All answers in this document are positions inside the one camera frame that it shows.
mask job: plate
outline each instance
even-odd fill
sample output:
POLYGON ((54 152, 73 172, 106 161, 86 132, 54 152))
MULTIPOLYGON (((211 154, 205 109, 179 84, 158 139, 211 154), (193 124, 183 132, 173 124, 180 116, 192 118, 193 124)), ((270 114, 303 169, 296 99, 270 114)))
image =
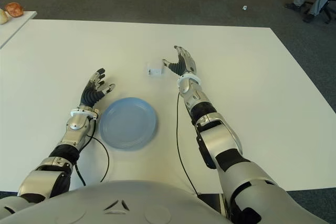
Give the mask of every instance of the plate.
POLYGON ((112 103, 99 123, 101 138, 111 147, 138 150, 155 135, 156 114, 145 101, 129 97, 112 103))

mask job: white table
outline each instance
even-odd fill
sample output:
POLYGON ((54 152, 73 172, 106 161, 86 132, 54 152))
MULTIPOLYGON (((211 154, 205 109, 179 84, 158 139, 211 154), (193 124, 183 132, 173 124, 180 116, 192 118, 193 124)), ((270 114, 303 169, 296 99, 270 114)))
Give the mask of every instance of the white table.
MULTIPOLYGON (((336 115, 269 28, 30 20, 1 51, 0 189, 16 191, 65 131, 91 74, 104 67, 115 90, 97 104, 139 97, 158 115, 155 138, 137 152, 109 148, 109 180, 147 179, 192 191, 176 151, 177 76, 146 74, 147 62, 177 60, 174 45, 195 59, 202 86, 236 131, 244 156, 285 190, 336 186, 336 115)), ((180 149, 200 193, 218 193, 180 101, 180 149)), ((99 181, 106 156, 97 143, 79 167, 99 181)), ((81 186, 74 172, 72 188, 81 186)))
POLYGON ((24 24, 36 16, 36 12, 24 12, 21 17, 13 18, 8 12, 5 12, 8 22, 0 25, 0 49, 20 30, 24 24))

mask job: cable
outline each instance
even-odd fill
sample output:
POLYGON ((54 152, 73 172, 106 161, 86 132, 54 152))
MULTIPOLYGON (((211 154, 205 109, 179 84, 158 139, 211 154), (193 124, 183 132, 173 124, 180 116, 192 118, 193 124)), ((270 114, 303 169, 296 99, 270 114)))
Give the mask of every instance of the cable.
POLYGON ((95 132, 96 132, 96 120, 93 121, 94 124, 93 124, 93 130, 92 130, 92 134, 90 136, 90 139, 89 141, 82 147, 82 149, 80 149, 79 153, 91 142, 91 140, 93 139, 93 136, 95 135, 95 132))
POLYGON ((189 175, 188 175, 188 173, 187 173, 187 171, 185 170, 185 168, 184 168, 184 165, 183 165, 183 162, 182 162, 182 159, 181 159, 181 154, 180 154, 180 148, 178 147, 178 139, 179 139, 179 134, 178 134, 178 132, 179 132, 179 117, 178 117, 178 107, 179 107, 179 98, 180 98, 180 93, 178 93, 177 94, 177 105, 176 105, 176 146, 177 146, 177 152, 178 152, 178 156, 179 156, 179 158, 180 158, 180 162, 181 162, 181 165, 182 165, 182 168, 183 168, 183 170, 184 170, 184 173, 185 173, 185 175, 187 176, 187 178, 188 178, 188 180, 189 180, 189 182, 190 182, 190 184, 191 184, 191 186, 193 187, 193 189, 194 189, 194 191, 195 191, 195 193, 196 193, 196 195, 198 196, 198 193, 197 193, 197 191, 196 191, 196 188, 194 187, 194 184, 191 182, 191 179, 189 178, 189 175))
POLYGON ((106 168, 106 171, 105 171, 105 174, 104 174, 103 178, 102 178, 101 181, 100 181, 100 182, 103 182, 103 180, 105 179, 106 174, 107 174, 107 172, 109 171, 109 168, 110 168, 110 155, 109 155, 109 152, 107 151, 105 145, 104 145, 101 141, 99 141, 99 140, 98 140, 97 138, 95 138, 95 137, 92 137, 92 138, 93 138, 94 140, 96 140, 98 143, 100 143, 101 146, 103 146, 103 148, 104 148, 105 151, 106 151, 106 155, 107 155, 107 168, 106 168))
POLYGON ((79 179, 80 179, 80 180, 82 181, 82 183, 83 183, 83 186, 86 186, 85 181, 84 181, 84 179, 83 179, 81 173, 79 172, 79 169, 78 169, 78 166, 77 166, 77 162, 75 163, 75 169, 76 169, 76 173, 77 173, 79 179))
MULTIPOLYGON (((96 121, 94 120, 93 130, 92 130, 92 136, 90 137, 89 141, 82 147, 82 149, 80 149, 79 153, 81 153, 81 151, 91 142, 91 140, 93 138, 93 135, 95 134, 95 131, 96 131, 96 121)), ((82 177, 82 175, 81 175, 81 173, 79 171, 77 162, 75 163, 75 169, 76 169, 76 173, 77 173, 80 181, 82 181, 82 183, 83 183, 83 186, 86 186, 85 180, 83 179, 83 177, 82 177)))

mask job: robot forearm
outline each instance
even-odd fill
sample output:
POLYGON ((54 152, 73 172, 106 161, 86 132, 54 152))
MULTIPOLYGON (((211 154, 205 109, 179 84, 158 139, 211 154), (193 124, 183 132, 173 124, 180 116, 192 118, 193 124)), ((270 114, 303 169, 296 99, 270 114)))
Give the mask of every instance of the robot forearm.
POLYGON ((180 75, 178 88, 195 126, 199 150, 206 165, 218 171, 231 221, 326 223, 301 208, 263 169, 243 157, 239 138, 202 91, 195 62, 186 50, 175 48, 179 62, 172 65, 164 60, 164 64, 180 75))
POLYGON ((85 136, 90 130, 90 120, 97 120, 98 110, 93 106, 114 84, 99 90, 104 84, 104 69, 99 69, 90 78, 80 100, 80 105, 71 111, 66 132, 49 157, 44 159, 22 182, 18 196, 28 202, 38 203, 69 190, 72 167, 85 145, 85 136))
POLYGON ((19 188, 18 196, 38 203, 69 190, 72 167, 79 158, 90 129, 91 111, 92 108, 84 106, 72 111, 62 140, 49 157, 29 173, 19 188))

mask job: small white object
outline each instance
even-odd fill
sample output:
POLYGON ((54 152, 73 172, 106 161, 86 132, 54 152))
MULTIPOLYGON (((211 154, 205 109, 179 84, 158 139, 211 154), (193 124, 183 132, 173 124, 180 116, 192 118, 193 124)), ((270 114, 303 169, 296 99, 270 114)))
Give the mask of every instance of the small white object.
POLYGON ((163 61, 161 59, 153 60, 147 64, 147 74, 150 76, 160 76, 163 72, 163 61))

